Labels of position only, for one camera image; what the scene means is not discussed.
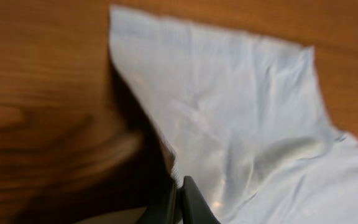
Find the light blue printed t-shirt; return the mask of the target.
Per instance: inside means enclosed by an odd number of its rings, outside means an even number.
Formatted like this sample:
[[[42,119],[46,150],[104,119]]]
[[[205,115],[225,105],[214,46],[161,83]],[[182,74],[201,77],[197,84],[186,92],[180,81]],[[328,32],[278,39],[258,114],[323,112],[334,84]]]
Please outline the light blue printed t-shirt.
[[[358,223],[358,139],[326,113],[314,51],[128,7],[112,60],[222,223]]]

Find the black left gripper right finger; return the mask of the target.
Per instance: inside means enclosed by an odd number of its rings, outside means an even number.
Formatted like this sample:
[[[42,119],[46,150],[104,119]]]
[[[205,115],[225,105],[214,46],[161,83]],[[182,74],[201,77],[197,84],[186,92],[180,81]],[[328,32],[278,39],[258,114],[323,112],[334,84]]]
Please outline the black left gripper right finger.
[[[183,179],[181,212],[184,224],[220,224],[190,176]]]

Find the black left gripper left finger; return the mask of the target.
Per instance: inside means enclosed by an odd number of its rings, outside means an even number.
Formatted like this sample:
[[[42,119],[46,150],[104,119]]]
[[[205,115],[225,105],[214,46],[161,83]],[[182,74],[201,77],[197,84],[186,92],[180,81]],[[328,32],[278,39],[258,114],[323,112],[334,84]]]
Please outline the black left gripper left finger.
[[[176,199],[176,184],[165,184],[160,196],[146,208],[135,224],[173,224]]]

